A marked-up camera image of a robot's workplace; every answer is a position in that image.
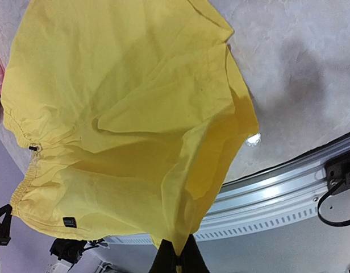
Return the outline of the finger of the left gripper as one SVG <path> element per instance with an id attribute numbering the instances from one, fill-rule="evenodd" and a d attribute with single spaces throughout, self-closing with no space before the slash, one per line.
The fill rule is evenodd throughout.
<path id="1" fill-rule="evenodd" d="M 4 205 L 0 208 L 0 246 L 7 246 L 11 240 L 11 213 L 12 207 L 10 204 Z"/>

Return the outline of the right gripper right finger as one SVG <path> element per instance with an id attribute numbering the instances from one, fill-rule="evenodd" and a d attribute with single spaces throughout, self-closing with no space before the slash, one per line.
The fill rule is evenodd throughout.
<path id="1" fill-rule="evenodd" d="M 177 272 L 210 273 L 192 234 L 189 235 L 181 255 L 177 258 Z"/>

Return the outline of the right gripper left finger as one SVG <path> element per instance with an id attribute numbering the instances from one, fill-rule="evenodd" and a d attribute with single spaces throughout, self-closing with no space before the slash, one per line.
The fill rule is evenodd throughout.
<path id="1" fill-rule="evenodd" d="M 149 273 L 176 273 L 177 256 L 171 242 L 162 240 Z"/>

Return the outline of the yellow garment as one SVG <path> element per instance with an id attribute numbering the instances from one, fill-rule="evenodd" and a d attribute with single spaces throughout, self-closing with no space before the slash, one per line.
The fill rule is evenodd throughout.
<path id="1" fill-rule="evenodd" d="M 35 149 L 13 215 L 180 253 L 258 132 L 232 33 L 208 1 L 31 1 L 1 97 L 5 128 Z"/>

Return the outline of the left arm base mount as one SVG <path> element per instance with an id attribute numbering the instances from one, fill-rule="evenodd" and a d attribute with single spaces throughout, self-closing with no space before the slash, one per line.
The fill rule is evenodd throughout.
<path id="1" fill-rule="evenodd" d="M 104 239 L 95 241 L 55 239 L 49 252 L 50 254 L 57 256 L 58 260 L 65 260 L 71 264 L 75 264 L 81 259 L 85 251 L 101 246 L 108 246 Z"/>

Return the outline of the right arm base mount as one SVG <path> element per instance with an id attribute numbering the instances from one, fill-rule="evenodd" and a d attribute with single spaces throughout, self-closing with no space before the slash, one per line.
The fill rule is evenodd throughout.
<path id="1" fill-rule="evenodd" d="M 350 151 L 328 160 L 324 169 L 328 191 L 319 199 L 316 212 L 318 218 L 326 225 L 343 228 L 350 226 L 350 219 L 342 222 L 333 222 L 325 219 L 320 213 L 320 207 L 330 196 L 341 194 L 350 190 Z"/>

